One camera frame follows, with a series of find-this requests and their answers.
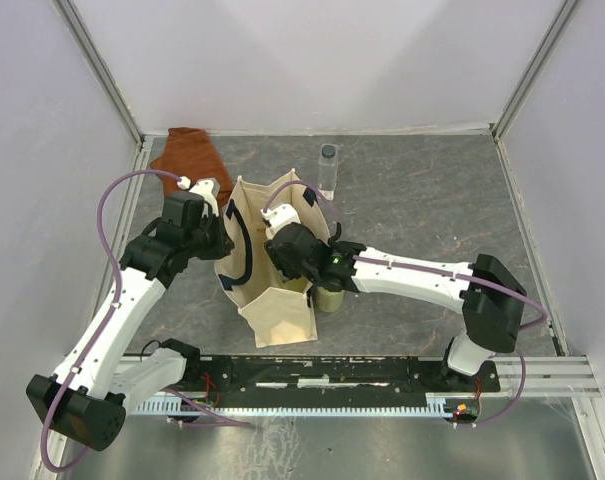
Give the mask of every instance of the gray floor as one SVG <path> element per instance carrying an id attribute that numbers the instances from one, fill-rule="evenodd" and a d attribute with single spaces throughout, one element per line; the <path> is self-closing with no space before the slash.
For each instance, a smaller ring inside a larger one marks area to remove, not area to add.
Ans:
<path id="1" fill-rule="evenodd" d="M 504 401 L 485 400 L 487 414 Z M 477 429 L 440 419 L 247 418 L 185 429 L 131 416 L 113 445 L 66 480 L 594 479 L 571 400 L 527 399 Z"/>
<path id="2" fill-rule="evenodd" d="M 343 239 L 425 260 L 497 256 L 537 298 L 501 166 L 490 136 L 216 137 L 232 178 L 268 184 L 291 167 L 315 183 L 322 143 L 340 146 L 335 204 Z M 154 142 L 154 155 L 163 150 Z M 161 183 L 146 177 L 131 235 L 162 207 Z M 534 317 L 526 313 L 526 319 Z M 442 355 L 462 327 L 448 310 L 384 294 L 347 294 L 342 308 L 318 313 L 319 340 L 257 349 L 252 330 L 226 298 L 211 262 L 192 260 L 152 309 L 128 351 L 175 337 L 206 353 Z M 525 331 L 525 355 L 554 355 L 547 328 Z"/>

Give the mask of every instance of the wall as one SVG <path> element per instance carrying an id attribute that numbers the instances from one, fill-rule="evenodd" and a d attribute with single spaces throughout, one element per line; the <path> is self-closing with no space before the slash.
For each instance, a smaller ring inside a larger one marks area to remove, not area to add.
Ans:
<path id="1" fill-rule="evenodd" d="M 86 325 L 106 265 L 97 201 L 134 150 L 52 3 L 0 2 L 0 480 L 27 478 L 25 388 Z"/>
<path id="2" fill-rule="evenodd" d="M 75 0 L 146 133 L 494 122 L 561 0 Z"/>
<path id="3" fill-rule="evenodd" d="M 505 145 L 560 320 L 605 397 L 605 0 L 578 7 Z"/>

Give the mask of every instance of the folded fabric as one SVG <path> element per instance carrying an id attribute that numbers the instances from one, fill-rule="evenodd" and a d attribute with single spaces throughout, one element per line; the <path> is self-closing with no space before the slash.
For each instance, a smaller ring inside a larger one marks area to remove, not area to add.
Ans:
<path id="1" fill-rule="evenodd" d="M 222 208 L 233 191 L 233 182 L 209 136 L 199 128 L 170 128 L 164 153 L 151 162 L 151 167 L 188 177 L 193 183 L 202 178 L 215 178 L 220 184 L 217 196 Z M 164 196 L 179 190 L 171 178 L 161 177 Z"/>

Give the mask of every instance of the black bag strap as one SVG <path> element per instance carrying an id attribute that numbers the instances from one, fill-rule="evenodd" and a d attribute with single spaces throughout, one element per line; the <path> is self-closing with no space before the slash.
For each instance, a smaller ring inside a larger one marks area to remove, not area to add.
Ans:
<path id="1" fill-rule="evenodd" d="M 226 291 L 233 290 L 234 286 L 244 285 L 251 278 L 251 274 L 253 273 L 253 248 L 251 246 L 251 237 L 249 236 L 249 229 L 246 227 L 246 223 L 242 218 L 242 214 L 238 210 L 238 207 L 235 206 L 235 202 L 233 199 L 229 201 L 229 204 L 226 207 L 225 215 L 229 220 L 235 216 L 235 219 L 238 221 L 238 225 L 240 226 L 240 230 L 242 231 L 242 237 L 244 238 L 244 250 L 246 252 L 244 259 L 244 274 L 238 278 L 227 277 L 226 275 L 218 275 L 220 279 L 220 283 L 222 284 L 222 288 Z"/>

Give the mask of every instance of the transparent bottle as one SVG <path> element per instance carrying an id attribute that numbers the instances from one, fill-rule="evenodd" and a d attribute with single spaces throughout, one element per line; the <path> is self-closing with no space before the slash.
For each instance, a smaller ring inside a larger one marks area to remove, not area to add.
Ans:
<path id="1" fill-rule="evenodd" d="M 333 200 L 335 186 L 338 182 L 337 145 L 322 145 L 318 167 L 318 189 L 327 200 Z"/>

